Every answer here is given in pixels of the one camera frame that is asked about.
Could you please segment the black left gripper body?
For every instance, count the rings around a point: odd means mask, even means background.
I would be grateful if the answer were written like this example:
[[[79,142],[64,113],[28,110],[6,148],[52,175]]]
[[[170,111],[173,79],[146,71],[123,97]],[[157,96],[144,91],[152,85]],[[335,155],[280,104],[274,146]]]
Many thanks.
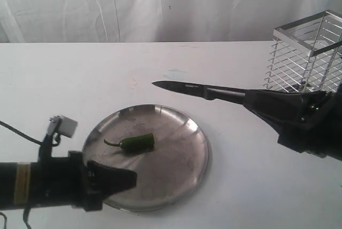
[[[72,206],[86,212],[100,211],[102,194],[93,178],[81,152],[39,159],[34,169],[34,207]]]

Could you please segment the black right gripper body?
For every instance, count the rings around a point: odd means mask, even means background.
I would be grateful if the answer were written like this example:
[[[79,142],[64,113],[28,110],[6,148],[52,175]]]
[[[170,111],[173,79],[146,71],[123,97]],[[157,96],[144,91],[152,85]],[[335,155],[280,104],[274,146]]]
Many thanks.
[[[285,122],[277,142],[295,152],[341,159],[341,92],[317,91],[293,122]]]

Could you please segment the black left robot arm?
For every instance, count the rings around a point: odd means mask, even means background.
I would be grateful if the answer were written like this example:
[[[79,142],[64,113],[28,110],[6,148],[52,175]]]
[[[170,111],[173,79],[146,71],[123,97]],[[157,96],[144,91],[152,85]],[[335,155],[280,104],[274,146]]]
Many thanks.
[[[83,154],[1,163],[1,209],[72,206],[98,211],[110,196],[136,187],[137,173],[83,162]]]

